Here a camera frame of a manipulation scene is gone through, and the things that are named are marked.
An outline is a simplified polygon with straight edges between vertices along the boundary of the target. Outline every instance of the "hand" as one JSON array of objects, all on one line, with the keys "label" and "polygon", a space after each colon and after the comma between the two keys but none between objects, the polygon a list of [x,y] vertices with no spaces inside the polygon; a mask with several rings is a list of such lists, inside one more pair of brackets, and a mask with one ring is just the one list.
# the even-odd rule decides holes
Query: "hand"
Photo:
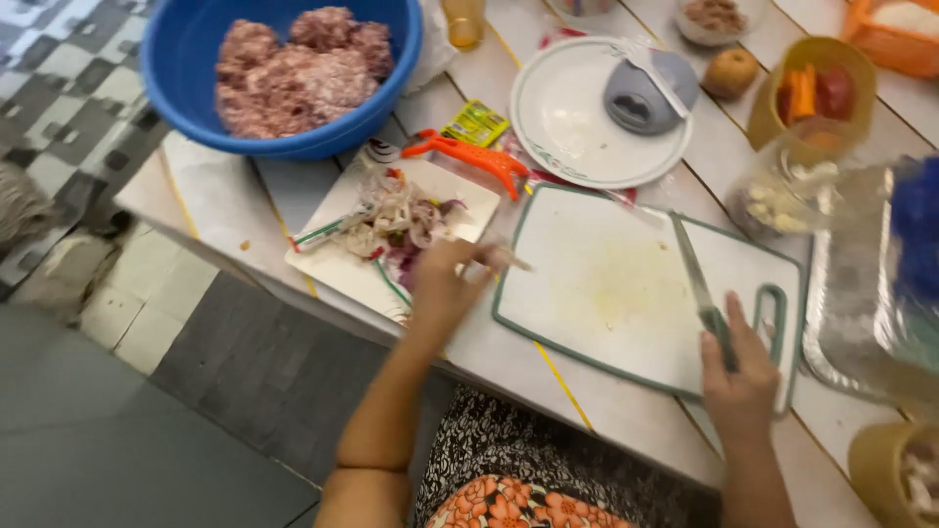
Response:
[{"label": "hand", "polygon": [[[457,239],[439,241],[421,255],[414,275],[408,337],[420,339],[434,353],[443,348],[498,271],[492,252],[492,246]],[[489,270],[470,279],[456,275],[458,264],[469,265],[473,260],[488,265]]]},{"label": "hand", "polygon": [[760,337],[744,319],[737,294],[727,294],[727,325],[739,372],[724,368],[720,345],[710,332],[701,333],[704,408],[717,430],[724,451],[754,443],[770,444],[773,403],[779,371],[769,359]]}]

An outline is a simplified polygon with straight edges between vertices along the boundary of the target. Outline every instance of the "knife handle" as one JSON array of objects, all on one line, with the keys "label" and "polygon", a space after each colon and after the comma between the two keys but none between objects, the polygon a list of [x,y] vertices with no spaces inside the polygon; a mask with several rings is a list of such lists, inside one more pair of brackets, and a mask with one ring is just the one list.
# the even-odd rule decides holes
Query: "knife handle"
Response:
[{"label": "knife handle", "polygon": [[724,360],[724,368],[728,372],[737,372],[737,355],[733,353],[733,348],[731,348],[731,330],[727,327],[727,321],[724,320],[724,315],[720,313],[720,309],[716,306],[705,308],[698,312],[698,317],[704,324],[704,328],[717,338],[717,344],[720,345],[720,357]]}]

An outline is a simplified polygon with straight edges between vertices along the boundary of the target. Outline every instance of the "white round plate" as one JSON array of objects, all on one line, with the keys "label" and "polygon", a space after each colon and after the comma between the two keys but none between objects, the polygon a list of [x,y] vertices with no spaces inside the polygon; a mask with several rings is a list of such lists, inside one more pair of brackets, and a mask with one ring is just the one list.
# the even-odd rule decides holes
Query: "white round plate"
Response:
[{"label": "white round plate", "polygon": [[594,189],[625,189],[665,175],[682,160],[691,116],[654,136],[620,128],[603,106],[622,39],[579,37],[535,55],[516,77],[509,103],[522,147],[559,178]]}]

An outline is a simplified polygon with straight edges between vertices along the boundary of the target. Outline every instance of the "person's left hand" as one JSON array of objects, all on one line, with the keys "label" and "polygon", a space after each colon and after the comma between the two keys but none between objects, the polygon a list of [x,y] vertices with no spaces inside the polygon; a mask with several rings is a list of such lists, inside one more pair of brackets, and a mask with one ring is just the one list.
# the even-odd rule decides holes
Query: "person's left hand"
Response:
[{"label": "person's left hand", "polygon": [[[414,275],[414,301],[408,337],[438,352],[456,330],[486,285],[498,272],[494,246],[474,244],[462,239],[439,241],[421,255]],[[458,264],[473,260],[488,266],[478,276],[456,275]]]}]

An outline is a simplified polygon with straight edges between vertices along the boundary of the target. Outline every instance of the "cutting board handle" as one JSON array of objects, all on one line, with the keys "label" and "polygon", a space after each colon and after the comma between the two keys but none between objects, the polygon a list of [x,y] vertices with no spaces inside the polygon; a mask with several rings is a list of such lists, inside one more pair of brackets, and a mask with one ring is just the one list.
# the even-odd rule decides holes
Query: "cutting board handle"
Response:
[{"label": "cutting board handle", "polygon": [[757,289],[757,295],[754,305],[756,309],[753,314],[753,329],[759,331],[760,327],[766,327],[763,322],[762,307],[763,300],[769,297],[773,301],[773,316],[770,319],[773,330],[769,333],[769,359],[774,365],[779,366],[782,359],[782,341],[786,335],[786,292],[772,283],[760,285]]}]

